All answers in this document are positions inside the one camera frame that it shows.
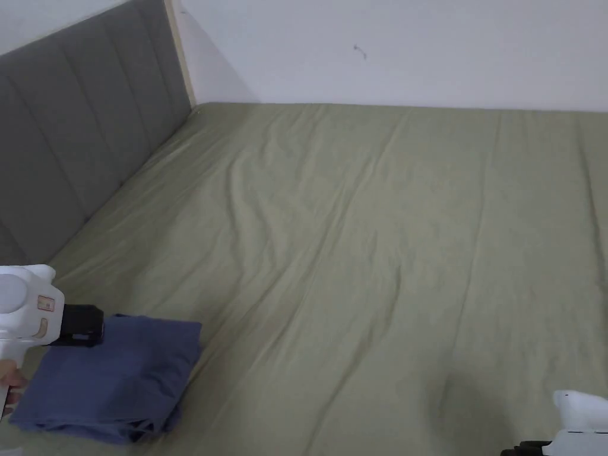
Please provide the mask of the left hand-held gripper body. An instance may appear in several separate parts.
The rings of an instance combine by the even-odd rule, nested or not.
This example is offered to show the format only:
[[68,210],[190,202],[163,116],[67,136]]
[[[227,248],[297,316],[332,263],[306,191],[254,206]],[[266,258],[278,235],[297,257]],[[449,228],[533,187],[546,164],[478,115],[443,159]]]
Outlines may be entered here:
[[55,276],[46,264],[1,267],[1,360],[17,369],[33,347],[94,347],[103,341],[103,311],[67,304],[53,285]]

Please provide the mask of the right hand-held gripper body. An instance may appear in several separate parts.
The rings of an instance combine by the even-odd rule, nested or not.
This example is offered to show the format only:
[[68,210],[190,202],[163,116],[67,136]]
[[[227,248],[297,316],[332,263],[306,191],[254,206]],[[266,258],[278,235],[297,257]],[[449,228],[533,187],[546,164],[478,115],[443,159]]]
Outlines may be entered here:
[[522,441],[503,455],[607,455],[607,399],[575,390],[553,395],[562,429],[551,441]]

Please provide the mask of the person's left hand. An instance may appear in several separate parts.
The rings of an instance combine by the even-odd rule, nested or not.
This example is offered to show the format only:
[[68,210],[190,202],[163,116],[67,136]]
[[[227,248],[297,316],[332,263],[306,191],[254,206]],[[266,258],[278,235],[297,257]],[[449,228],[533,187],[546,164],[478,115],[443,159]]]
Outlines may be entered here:
[[27,378],[22,373],[15,360],[1,359],[1,388],[8,392],[23,389],[27,385]]

